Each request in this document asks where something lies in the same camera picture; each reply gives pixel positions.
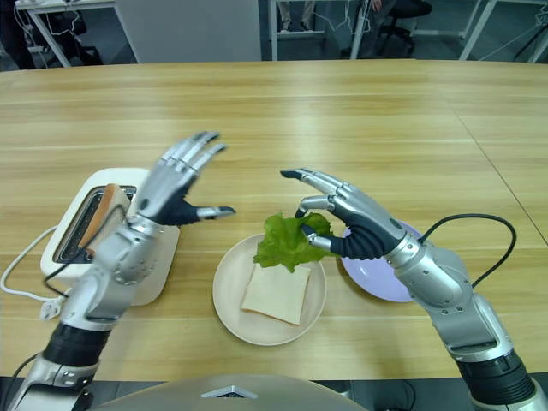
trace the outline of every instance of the white bread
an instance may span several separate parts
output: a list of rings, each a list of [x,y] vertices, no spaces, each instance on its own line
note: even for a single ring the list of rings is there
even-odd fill
[[[104,220],[107,218],[109,213],[114,209],[116,205],[121,205],[124,210],[124,215],[128,212],[131,201],[129,201],[128,196],[117,184],[108,184],[104,188],[103,198],[99,202],[95,214],[93,214],[92,221],[90,221],[87,226],[87,230],[80,240],[80,247],[86,245],[101,227]],[[121,212],[115,212],[109,219],[109,222],[104,226],[101,233],[92,241],[92,243],[87,247],[87,252],[91,255],[95,255],[95,250],[97,245],[104,240],[114,229],[120,225],[123,220],[123,215]]]
[[[283,265],[262,268],[256,264],[241,309],[299,325],[309,277],[310,269],[305,267],[289,272]]]

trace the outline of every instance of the plate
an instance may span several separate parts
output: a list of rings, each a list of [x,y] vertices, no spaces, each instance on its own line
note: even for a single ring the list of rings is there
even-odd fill
[[[420,237],[420,233],[409,224],[400,221],[409,233]],[[346,229],[343,237],[350,235]],[[410,302],[413,299],[408,289],[394,275],[394,269],[385,259],[341,259],[342,265],[352,279],[365,291],[387,301]]]
[[[325,271],[319,262],[302,265],[310,268],[310,277],[300,325],[241,310],[241,302],[253,273],[253,256],[263,238],[264,234],[252,235],[224,255],[213,279],[213,304],[224,326],[238,338],[256,345],[280,345],[302,336],[318,319],[327,291]]]

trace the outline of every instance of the green lettuce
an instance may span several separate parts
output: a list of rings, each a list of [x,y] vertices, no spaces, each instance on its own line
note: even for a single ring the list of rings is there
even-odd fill
[[[320,261],[330,252],[308,244],[301,231],[306,224],[320,235],[332,235],[331,225],[324,216],[310,213],[301,218],[283,218],[282,213],[270,216],[265,221],[265,239],[257,246],[257,254],[253,258],[261,267],[284,265],[291,272],[298,264],[310,261]]]

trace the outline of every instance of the lavender plate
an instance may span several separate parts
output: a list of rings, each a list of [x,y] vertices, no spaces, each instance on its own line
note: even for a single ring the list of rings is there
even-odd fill
[[[420,233],[410,225],[400,221],[402,226],[412,235],[420,237]],[[346,237],[350,230],[342,234]],[[394,270],[384,259],[341,259],[342,265],[352,279],[365,291],[387,301],[410,302],[413,299],[408,289],[394,275]]]

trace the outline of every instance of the robotic arm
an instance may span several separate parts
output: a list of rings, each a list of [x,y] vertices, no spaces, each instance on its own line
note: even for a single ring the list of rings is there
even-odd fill
[[[154,269],[150,259],[164,225],[183,225],[235,213],[231,207],[195,207],[185,199],[200,171],[226,148],[207,145],[218,133],[199,133],[172,146],[138,193],[138,214],[102,241],[89,270],[72,288],[46,349],[40,353],[8,410],[83,410],[86,386],[110,331],[129,308],[137,287]]]
[[[302,230],[310,244],[351,259],[384,257],[415,301],[430,315],[470,389],[478,411],[548,410],[548,401],[514,351],[508,332],[487,300],[475,294],[459,257],[421,243],[377,202],[347,182],[308,169],[283,170],[324,195],[302,200],[296,213],[327,210],[351,235],[338,238]]]
[[[196,134],[171,147],[158,160],[138,193],[137,215],[99,245],[91,267],[73,287],[59,325],[33,363],[9,411],[90,407],[86,386],[98,369],[98,357],[110,331],[129,308],[140,282],[154,268],[150,255],[163,226],[235,212],[226,206],[195,207],[184,199],[202,168],[226,148],[222,144],[206,148],[217,137],[217,133]],[[527,374],[491,305],[474,293],[464,264],[455,253],[414,238],[381,205],[347,182],[307,169],[284,170],[282,175],[299,179],[324,194],[303,199],[297,217],[312,209],[327,210],[351,230],[349,237],[338,238],[318,235],[302,226],[310,244],[352,259],[387,259],[414,300],[430,315],[478,411],[548,411],[544,392]],[[248,378],[246,384],[254,382],[256,378]],[[175,388],[166,387],[156,397],[147,394],[147,398],[178,403],[174,396],[181,391]]]

